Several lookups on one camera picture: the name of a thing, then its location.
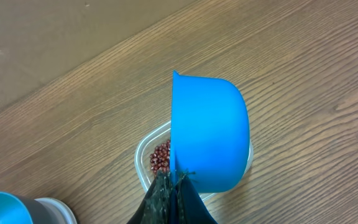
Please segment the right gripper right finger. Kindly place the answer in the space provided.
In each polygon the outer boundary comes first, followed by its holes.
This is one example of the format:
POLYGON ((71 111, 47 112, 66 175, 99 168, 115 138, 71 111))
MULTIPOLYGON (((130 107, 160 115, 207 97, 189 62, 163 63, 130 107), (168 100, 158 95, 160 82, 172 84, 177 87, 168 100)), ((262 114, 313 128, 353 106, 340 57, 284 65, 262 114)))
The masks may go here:
POLYGON ((178 176, 176 185, 177 214, 175 223, 217 224, 193 186, 189 175, 189 172, 182 172, 178 176))

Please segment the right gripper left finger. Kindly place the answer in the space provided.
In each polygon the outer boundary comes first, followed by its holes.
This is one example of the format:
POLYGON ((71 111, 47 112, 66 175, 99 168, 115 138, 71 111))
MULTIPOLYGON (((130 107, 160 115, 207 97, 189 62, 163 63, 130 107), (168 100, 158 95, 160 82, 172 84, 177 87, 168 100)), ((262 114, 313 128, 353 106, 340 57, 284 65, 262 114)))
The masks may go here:
POLYGON ((145 197, 127 224, 167 224, 170 218, 172 181, 158 171, 145 197))

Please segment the blue plastic measuring scoop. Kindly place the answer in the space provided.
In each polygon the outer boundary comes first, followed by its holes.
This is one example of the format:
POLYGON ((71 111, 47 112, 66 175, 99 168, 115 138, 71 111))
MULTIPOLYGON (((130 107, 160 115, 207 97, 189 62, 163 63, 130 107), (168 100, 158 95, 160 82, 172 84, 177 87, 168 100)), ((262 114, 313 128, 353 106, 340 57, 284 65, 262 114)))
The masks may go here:
POLYGON ((250 166, 240 91, 224 79, 173 72, 170 140, 175 222, 214 223, 200 195, 233 189, 250 166))

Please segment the teal blue bowl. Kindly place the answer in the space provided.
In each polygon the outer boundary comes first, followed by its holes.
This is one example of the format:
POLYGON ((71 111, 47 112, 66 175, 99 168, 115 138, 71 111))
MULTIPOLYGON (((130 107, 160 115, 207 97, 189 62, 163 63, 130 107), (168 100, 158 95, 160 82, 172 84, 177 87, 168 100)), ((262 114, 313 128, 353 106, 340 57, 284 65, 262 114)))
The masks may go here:
POLYGON ((53 223, 53 219, 40 202, 0 192, 0 223, 48 224, 53 223))

